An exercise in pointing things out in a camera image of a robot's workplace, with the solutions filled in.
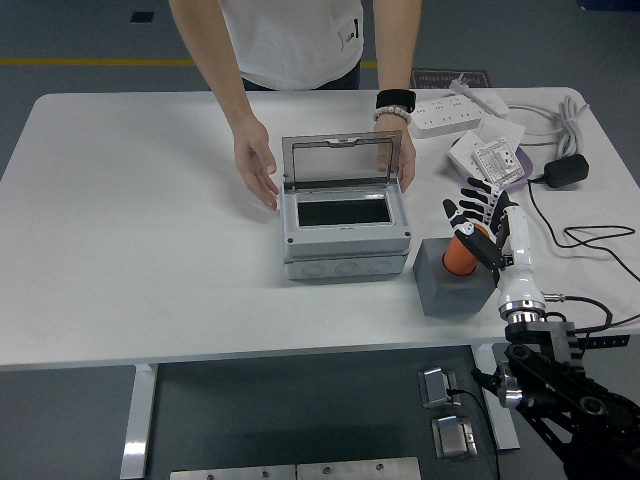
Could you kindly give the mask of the person's left hand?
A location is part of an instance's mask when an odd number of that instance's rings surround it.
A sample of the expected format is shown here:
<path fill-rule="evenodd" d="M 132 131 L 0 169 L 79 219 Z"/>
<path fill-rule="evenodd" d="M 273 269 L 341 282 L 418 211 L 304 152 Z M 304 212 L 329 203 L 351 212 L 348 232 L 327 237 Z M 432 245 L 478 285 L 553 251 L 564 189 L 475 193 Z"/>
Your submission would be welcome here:
<path fill-rule="evenodd" d="M 396 114 L 381 114 L 375 122 L 375 131 L 397 131 L 401 133 L 397 178 L 403 193 L 415 178 L 416 149 L 404 118 Z"/>

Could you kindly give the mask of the person's right hand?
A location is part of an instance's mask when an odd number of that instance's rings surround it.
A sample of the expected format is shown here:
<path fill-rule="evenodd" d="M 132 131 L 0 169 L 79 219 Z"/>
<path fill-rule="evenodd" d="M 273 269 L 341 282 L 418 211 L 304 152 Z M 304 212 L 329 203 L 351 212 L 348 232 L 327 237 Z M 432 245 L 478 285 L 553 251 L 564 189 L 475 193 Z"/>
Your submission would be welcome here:
<path fill-rule="evenodd" d="M 267 208 L 277 209 L 279 189 L 272 179 L 277 171 L 269 136 L 255 117 L 242 119 L 232 128 L 235 166 L 247 189 Z"/>

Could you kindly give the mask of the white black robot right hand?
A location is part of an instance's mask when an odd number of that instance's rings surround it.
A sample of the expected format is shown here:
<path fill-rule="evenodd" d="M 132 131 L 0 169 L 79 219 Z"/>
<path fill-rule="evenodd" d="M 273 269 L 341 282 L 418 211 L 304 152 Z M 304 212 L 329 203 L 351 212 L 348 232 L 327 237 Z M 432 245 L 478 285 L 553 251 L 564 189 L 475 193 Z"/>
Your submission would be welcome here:
<path fill-rule="evenodd" d="M 493 276 L 500 292 L 502 319 L 517 314 L 540 316 L 545 298 L 533 279 L 532 249 L 526 215 L 499 186 L 468 178 L 459 202 L 443 201 L 454 236 Z"/>

